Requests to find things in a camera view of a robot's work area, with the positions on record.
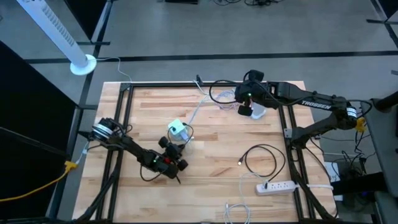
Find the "coiled black cable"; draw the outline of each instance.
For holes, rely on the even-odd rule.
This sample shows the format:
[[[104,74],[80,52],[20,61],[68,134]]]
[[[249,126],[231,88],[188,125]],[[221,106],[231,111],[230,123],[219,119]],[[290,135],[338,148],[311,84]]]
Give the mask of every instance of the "coiled black cable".
[[[249,152],[250,152],[251,150],[256,149],[256,148],[264,149],[264,150],[268,151],[268,152],[271,154],[272,158],[274,159],[275,166],[274,166],[274,169],[272,170],[271,173],[266,174],[266,175],[260,175],[260,174],[259,174],[259,176],[260,176],[260,177],[269,177],[269,176],[271,176],[271,175],[274,174],[274,172],[276,171],[276,168],[277,168],[277,161],[276,161],[275,154],[274,154],[270,149],[266,148],[265,146],[271,147],[271,148],[275,149],[276,151],[280,152],[280,154],[281,154],[282,157],[284,158],[284,163],[282,164],[282,167],[278,170],[278,172],[277,172],[275,175],[273,175],[273,176],[268,180],[268,182],[270,182],[273,178],[275,178],[275,177],[282,171],[282,169],[285,167],[285,164],[286,164],[286,157],[285,157],[285,154],[283,154],[283,152],[282,152],[281,150],[277,149],[276,147],[271,146],[271,145],[268,145],[268,144],[258,144],[258,145],[252,146],[252,147],[250,147],[250,149],[248,149],[248,150],[242,155],[242,157],[241,157],[241,158],[239,159],[239,161],[238,161],[238,164],[241,165],[242,161],[244,160],[244,164],[246,165],[246,167],[248,168],[248,170],[249,170],[250,172],[256,173],[256,172],[254,172],[254,171],[249,167],[248,160],[247,160],[248,154],[249,154]]]

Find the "wooden table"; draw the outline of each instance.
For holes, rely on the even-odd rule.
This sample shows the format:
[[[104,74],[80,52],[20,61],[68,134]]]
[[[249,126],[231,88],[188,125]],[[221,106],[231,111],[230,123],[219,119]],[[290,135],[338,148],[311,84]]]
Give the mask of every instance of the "wooden table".
[[[291,83],[305,89],[303,82]],[[95,122],[101,118],[113,118],[119,86],[120,83],[104,84]],[[224,89],[226,88],[215,88],[215,92]],[[142,147],[161,152],[157,142],[166,135],[167,124],[176,118],[188,122],[202,98],[203,95],[197,88],[135,88],[129,118],[132,131],[129,135]],[[297,126],[305,127],[313,123],[310,108],[297,105],[294,106],[294,111]],[[267,109],[263,118],[253,120],[238,115],[235,110],[221,110],[212,101],[206,101],[200,107],[192,126],[195,138],[183,152],[183,158],[189,166],[178,174],[181,185],[175,179],[163,175],[153,182],[142,181],[136,158],[124,153],[114,222],[224,222],[225,203],[232,205],[242,202],[238,190],[239,177],[248,170],[244,165],[238,166],[237,162],[243,153],[251,146],[262,143],[285,152],[277,110]],[[312,143],[307,146],[323,161],[319,149]],[[272,151],[279,170],[283,158],[277,151]],[[107,150],[99,147],[92,149],[86,157],[74,218],[86,210],[100,190],[106,153]],[[303,153],[310,184],[329,184],[327,175],[315,158],[307,150]],[[268,174],[274,167],[272,156],[261,149],[250,152],[248,162],[260,174]],[[143,174],[147,178],[155,176],[145,169]],[[287,164],[274,180],[290,180]],[[259,182],[255,177],[248,177],[242,186],[244,199],[251,209],[252,222],[296,222],[298,219],[293,194],[258,197],[254,188]],[[329,213],[335,214],[332,191],[312,191]],[[107,196],[104,217],[108,211],[110,191]],[[302,192],[301,199],[307,217]],[[246,212],[243,208],[233,208],[231,218],[234,222],[244,222]]]

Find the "black curtain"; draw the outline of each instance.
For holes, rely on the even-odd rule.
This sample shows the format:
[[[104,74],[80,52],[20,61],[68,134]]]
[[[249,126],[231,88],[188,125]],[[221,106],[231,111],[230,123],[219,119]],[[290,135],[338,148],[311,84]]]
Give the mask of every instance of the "black curtain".
[[[76,104],[0,41],[0,127],[67,151]],[[30,192],[63,173],[65,158],[0,130],[0,198]],[[44,217],[55,185],[0,202],[0,220]]]
[[[65,0],[79,25],[91,40],[106,0]]]
[[[398,10],[398,0],[379,0],[379,2],[387,18],[390,18]]]

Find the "white power strip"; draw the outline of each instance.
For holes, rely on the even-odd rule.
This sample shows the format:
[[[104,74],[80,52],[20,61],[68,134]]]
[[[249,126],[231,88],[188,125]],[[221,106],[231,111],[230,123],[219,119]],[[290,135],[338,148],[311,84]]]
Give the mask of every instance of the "white power strip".
[[[258,196],[265,196],[291,193],[296,189],[296,187],[296,184],[292,180],[268,183],[267,188],[265,188],[264,184],[257,184],[256,194]]]

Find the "concrete floor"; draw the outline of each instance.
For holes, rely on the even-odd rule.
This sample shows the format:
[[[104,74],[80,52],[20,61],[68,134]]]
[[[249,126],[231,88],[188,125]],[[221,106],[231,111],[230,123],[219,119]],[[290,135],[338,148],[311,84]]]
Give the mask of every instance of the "concrete floor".
[[[61,0],[47,0],[77,41],[87,41],[83,31]],[[0,40],[22,58],[65,58],[40,28],[16,3],[1,1]],[[201,0],[199,5],[171,4],[155,0],[120,0],[113,4],[100,57],[254,54],[285,52],[345,52],[397,50],[383,25],[368,24],[377,19],[370,1],[285,0],[269,7],[249,7],[243,2],[217,6]],[[93,47],[83,46],[86,54]],[[185,81],[199,74],[204,80],[240,80],[250,69],[265,72],[266,80],[303,80],[308,90],[336,94],[350,99],[383,97],[397,90],[398,56],[274,58],[236,60],[184,60],[123,62],[121,70],[134,81]],[[117,63],[99,63],[91,82],[88,104],[98,104],[103,82],[127,81],[117,72]],[[72,100],[79,102],[85,77],[73,76],[69,64],[35,64],[43,76]],[[313,110],[315,121],[326,112]],[[85,113],[81,129],[89,130],[95,113]],[[330,138],[354,138],[353,131],[331,131]],[[78,138],[74,159],[85,141]],[[325,152],[353,154],[353,142],[321,140]],[[361,149],[372,154],[371,139]],[[327,156],[327,161],[340,156]],[[81,167],[68,176],[60,218],[72,216],[80,184]],[[380,171],[377,157],[369,158],[369,172]],[[345,220],[369,222],[369,215],[343,208]]]

